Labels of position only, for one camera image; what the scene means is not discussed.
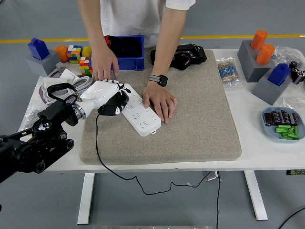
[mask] orange block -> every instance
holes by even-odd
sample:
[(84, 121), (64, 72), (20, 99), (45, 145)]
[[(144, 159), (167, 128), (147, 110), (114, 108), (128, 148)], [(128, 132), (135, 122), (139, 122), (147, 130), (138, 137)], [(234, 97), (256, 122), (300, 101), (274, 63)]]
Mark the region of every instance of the orange block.
[(268, 33), (264, 30), (258, 30), (253, 37), (250, 47), (255, 50), (260, 50), (265, 43)]
[(66, 63), (69, 61), (68, 55), (67, 55), (67, 51), (68, 51), (68, 47), (61, 45), (61, 46), (57, 46), (54, 51), (56, 51), (59, 55), (59, 58), (61, 59), (62, 63)]
[(258, 62), (259, 64), (268, 64), (274, 51), (275, 47), (273, 45), (264, 44), (256, 58), (256, 62)]

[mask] power outlet socket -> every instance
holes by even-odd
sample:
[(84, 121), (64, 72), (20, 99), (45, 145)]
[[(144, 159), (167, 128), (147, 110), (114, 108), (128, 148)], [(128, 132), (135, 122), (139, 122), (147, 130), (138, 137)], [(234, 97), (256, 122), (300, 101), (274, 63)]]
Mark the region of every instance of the power outlet socket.
[(123, 115), (142, 137), (155, 134), (161, 127), (161, 118), (152, 108), (144, 107), (142, 98), (129, 84), (125, 84), (125, 86), (131, 93), (126, 93), (129, 101), (122, 111)]

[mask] black cable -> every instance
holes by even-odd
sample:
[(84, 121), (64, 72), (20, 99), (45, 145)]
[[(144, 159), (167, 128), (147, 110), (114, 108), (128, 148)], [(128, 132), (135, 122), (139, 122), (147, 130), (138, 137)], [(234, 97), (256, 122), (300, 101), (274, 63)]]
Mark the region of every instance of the black cable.
[(218, 229), (218, 216), (219, 216), (219, 191), (220, 191), (220, 175), (219, 172), (217, 172), (218, 175), (218, 193), (217, 193), (217, 220), (216, 220), (216, 229)]
[(100, 163), (101, 163), (106, 169), (108, 169), (110, 172), (112, 172), (112, 173), (115, 174), (117, 177), (119, 177), (119, 178), (121, 178), (121, 179), (123, 179), (123, 180), (133, 180), (133, 179), (136, 179), (137, 182), (138, 182), (138, 184), (140, 185), (140, 187), (141, 187), (141, 189), (142, 189), (142, 192), (143, 192), (144, 194), (151, 196), (151, 195), (155, 195), (155, 194), (159, 194), (159, 193), (165, 193), (165, 192), (168, 192), (168, 191), (170, 191), (170, 190), (172, 189), (172, 185), (175, 185), (175, 186), (178, 186), (178, 187), (182, 187), (182, 186), (186, 186), (186, 187), (198, 187), (198, 186), (203, 182), (203, 180), (210, 174), (210, 172), (209, 172), (204, 178), (202, 178), (202, 180), (201, 180), (201, 181), (199, 182), (199, 184), (196, 185), (196, 186), (190, 186), (190, 185), (177, 185), (177, 184), (171, 182), (170, 188), (169, 188), (167, 191), (161, 191), (161, 192), (155, 192), (155, 193), (146, 193), (146, 192), (144, 191), (142, 185), (140, 184), (140, 182), (139, 182), (137, 176), (134, 176), (133, 178), (124, 178), (124, 177), (120, 176), (119, 174), (113, 172), (111, 169), (109, 169), (109, 168), (102, 162), (102, 159), (101, 159), (100, 154), (99, 154), (99, 149), (98, 149), (98, 138), (97, 138), (97, 135), (98, 135), (98, 122), (97, 122), (97, 120), (98, 120), (99, 116), (100, 116), (100, 115), (97, 115), (96, 121), (95, 121), (95, 123), (96, 123), (95, 146), (96, 146), (96, 153), (97, 153), (97, 156), (99, 157)]
[(295, 213), (292, 214), (291, 216), (289, 216), (288, 219), (286, 219), (286, 221), (285, 221), (284, 223), (282, 223), (282, 225), (281, 225), (278, 229), (281, 229), (282, 226), (284, 226), (284, 224), (285, 224), (292, 216), (294, 216), (295, 214), (299, 213), (300, 211), (303, 211), (304, 209), (305, 209), (305, 207), (302, 208), (302, 209), (300, 209), (300, 210), (298, 210), (297, 212), (295, 212)]

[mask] yellow floor line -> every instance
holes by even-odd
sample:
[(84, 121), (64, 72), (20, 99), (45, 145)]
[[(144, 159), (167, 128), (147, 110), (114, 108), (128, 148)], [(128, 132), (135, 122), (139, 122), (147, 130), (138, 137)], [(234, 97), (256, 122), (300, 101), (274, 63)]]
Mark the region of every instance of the yellow floor line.
[[(194, 35), (182, 36), (181, 39), (251, 39), (254, 35)], [(268, 38), (305, 38), (305, 34), (268, 34)], [(88, 38), (46, 38), (45, 42), (87, 42)], [(29, 43), (30, 39), (0, 40), (0, 43)]]

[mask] person's right hand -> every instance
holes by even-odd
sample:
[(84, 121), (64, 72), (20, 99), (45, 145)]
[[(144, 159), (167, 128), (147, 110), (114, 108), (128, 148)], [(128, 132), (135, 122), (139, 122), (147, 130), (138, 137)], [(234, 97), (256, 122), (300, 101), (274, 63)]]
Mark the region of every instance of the person's right hand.
[(92, 68), (94, 77), (96, 80), (104, 80), (104, 79), (111, 79), (110, 71), (111, 65), (113, 66), (113, 74), (115, 76), (119, 75), (119, 63), (118, 59), (108, 48), (101, 48), (92, 50)]

